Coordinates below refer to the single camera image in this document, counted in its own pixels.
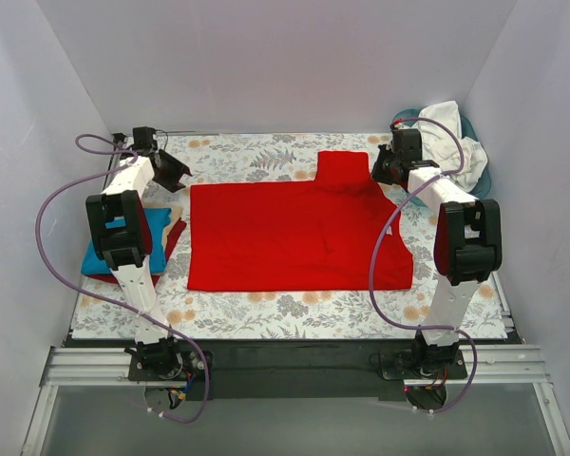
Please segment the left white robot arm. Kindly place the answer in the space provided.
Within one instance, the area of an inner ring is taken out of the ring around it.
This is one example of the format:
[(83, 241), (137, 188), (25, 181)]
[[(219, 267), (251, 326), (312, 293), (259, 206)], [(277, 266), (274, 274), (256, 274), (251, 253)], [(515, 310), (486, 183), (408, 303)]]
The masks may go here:
[(139, 320), (135, 341), (145, 346), (168, 337), (167, 320), (160, 309), (151, 275), (151, 254), (162, 236), (153, 236), (144, 212), (142, 196), (150, 182), (176, 193), (184, 188), (181, 179), (191, 171), (159, 147), (159, 130), (139, 126), (132, 130), (128, 158), (121, 170), (99, 195), (86, 199), (85, 208), (91, 241), (123, 291), (125, 303)]

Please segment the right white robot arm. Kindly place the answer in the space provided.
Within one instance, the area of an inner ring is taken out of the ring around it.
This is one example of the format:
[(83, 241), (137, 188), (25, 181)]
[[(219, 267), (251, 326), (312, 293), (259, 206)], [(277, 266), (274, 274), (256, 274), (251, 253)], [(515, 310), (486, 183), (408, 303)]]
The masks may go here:
[(436, 162), (424, 160), (418, 130), (393, 126), (391, 134), (390, 143), (379, 146), (371, 178), (402, 186), (437, 216), (437, 289), (427, 318), (416, 330), (412, 352), (420, 363), (452, 363), (457, 329), (472, 297), (502, 264), (500, 206), (463, 191)]

